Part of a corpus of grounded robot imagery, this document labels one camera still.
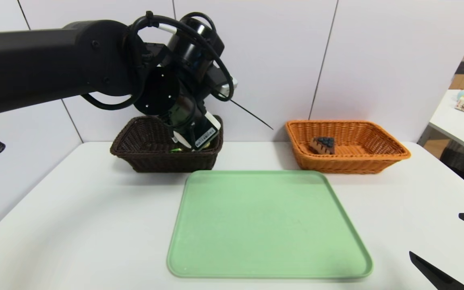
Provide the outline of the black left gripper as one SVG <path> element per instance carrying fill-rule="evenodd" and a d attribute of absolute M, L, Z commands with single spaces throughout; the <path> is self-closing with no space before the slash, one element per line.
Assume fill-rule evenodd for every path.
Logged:
<path fill-rule="evenodd" d="M 189 144 L 192 151 L 203 150 L 221 131 L 221 122 L 210 112 L 206 112 L 189 130 Z"/>

